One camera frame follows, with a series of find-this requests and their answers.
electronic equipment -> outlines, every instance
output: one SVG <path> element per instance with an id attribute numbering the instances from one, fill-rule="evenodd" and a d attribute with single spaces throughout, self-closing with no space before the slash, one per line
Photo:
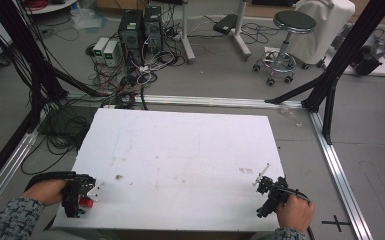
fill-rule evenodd
<path id="1" fill-rule="evenodd" d="M 120 41 L 127 48 L 138 49 L 144 41 L 143 16 L 141 10 L 126 10 L 118 28 Z"/>
<path id="2" fill-rule="evenodd" d="M 101 37 L 95 47 L 93 47 L 93 55 L 95 56 L 96 63 L 105 64 L 105 57 L 103 53 L 109 40 L 110 39 L 107 37 Z"/>
<path id="3" fill-rule="evenodd" d="M 236 14 L 227 15 L 222 20 L 214 24 L 214 31 L 223 33 L 225 35 L 229 34 L 230 30 L 235 27 L 237 18 L 238 16 Z"/>
<path id="4" fill-rule="evenodd" d="M 273 180 L 269 177 L 260 176 L 255 181 L 255 184 L 258 183 L 257 192 L 264 195 L 264 193 L 269 192 L 268 199 L 264 205 L 257 209 L 258 217 L 267 217 L 270 213 L 276 212 L 276 207 L 280 203 L 286 203 L 288 200 L 289 194 L 296 194 L 302 199 L 310 201 L 307 196 L 301 193 L 298 189 L 293 190 L 288 188 L 288 183 L 283 177 L 278 177 L 277 182 L 273 183 Z"/>
<path id="5" fill-rule="evenodd" d="M 143 49 L 145 48 L 143 45 L 145 30 L 142 13 L 141 10 L 126 10 L 118 27 L 123 58 L 127 67 L 143 65 L 145 56 L 142 56 L 142 52 L 145 55 L 146 49 Z"/>
<path id="6" fill-rule="evenodd" d="M 146 42 L 148 52 L 157 53 L 163 50 L 161 7 L 149 6 L 144 14 Z"/>
<path id="7" fill-rule="evenodd" d="M 101 184 L 96 185 L 96 179 L 87 174 L 76 174 L 76 172 L 47 172 L 34 176 L 24 191 L 27 191 L 38 182 L 63 179 L 67 183 L 63 189 L 61 205 L 69 218 L 79 218 L 85 213 L 80 206 L 91 208 L 93 202 L 98 201 L 98 191 Z"/>
<path id="8" fill-rule="evenodd" d="M 108 67 L 116 67 L 121 61 L 121 52 L 117 40 L 110 40 L 104 50 L 105 62 Z"/>
<path id="9" fill-rule="evenodd" d="M 348 33 L 351 31 L 353 25 L 345 24 L 341 31 L 337 34 L 333 40 L 331 46 L 336 51 L 345 41 Z M 354 56 L 350 63 L 350 66 L 361 76 L 367 76 L 372 73 L 377 67 L 382 65 L 379 61 L 381 57 L 385 55 L 385 40 L 377 38 L 374 32 L 370 34 L 367 41 L 361 47 L 361 49 Z"/>

stool wheel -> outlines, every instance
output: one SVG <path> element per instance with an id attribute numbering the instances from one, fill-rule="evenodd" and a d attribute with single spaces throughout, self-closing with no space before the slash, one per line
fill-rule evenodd
<path id="1" fill-rule="evenodd" d="M 274 79 L 273 78 L 267 79 L 267 85 L 273 86 L 273 84 L 274 84 Z"/>
<path id="2" fill-rule="evenodd" d="M 254 66 L 252 67 L 252 70 L 254 70 L 254 72 L 259 72 L 260 66 L 258 66 L 257 64 L 254 64 Z"/>
<path id="3" fill-rule="evenodd" d="M 291 76 L 286 76 L 286 77 L 285 77 L 285 82 L 286 82 L 286 83 L 291 83 L 292 80 L 294 80 L 294 79 L 293 79 Z"/>
<path id="4" fill-rule="evenodd" d="M 323 65 L 324 65 L 324 61 L 323 60 L 320 60 L 318 63 L 317 63 L 317 67 L 318 68 L 321 68 L 321 67 L 323 67 Z"/>
<path id="5" fill-rule="evenodd" d="M 310 68 L 310 64 L 304 63 L 302 64 L 302 69 L 307 70 Z"/>

white table surface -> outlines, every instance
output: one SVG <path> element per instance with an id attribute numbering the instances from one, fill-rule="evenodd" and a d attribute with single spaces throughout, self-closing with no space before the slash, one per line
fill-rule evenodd
<path id="1" fill-rule="evenodd" d="M 104 182 L 81 218 L 53 227 L 273 231 L 259 172 L 284 176 L 267 117 L 99 109 L 73 170 Z"/>

sleeve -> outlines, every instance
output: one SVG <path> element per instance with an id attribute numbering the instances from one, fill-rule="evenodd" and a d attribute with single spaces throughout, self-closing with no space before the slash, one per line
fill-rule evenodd
<path id="1" fill-rule="evenodd" d="M 275 240 L 305 240 L 305 234 L 292 228 L 278 228 L 274 231 Z"/>
<path id="2" fill-rule="evenodd" d="M 0 212 L 0 239 L 27 239 L 45 206 L 29 198 L 13 198 Z"/>

hand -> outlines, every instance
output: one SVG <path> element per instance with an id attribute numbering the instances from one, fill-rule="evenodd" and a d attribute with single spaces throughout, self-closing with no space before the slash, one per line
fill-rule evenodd
<path id="1" fill-rule="evenodd" d="M 45 206 L 51 206 L 62 201 L 62 190 L 65 184 L 65 180 L 61 179 L 41 181 L 33 185 L 21 196 L 37 200 Z"/>
<path id="2" fill-rule="evenodd" d="M 276 208 L 279 226 L 305 232 L 313 219 L 314 209 L 313 202 L 290 194 L 288 201 L 285 204 L 279 204 Z"/>

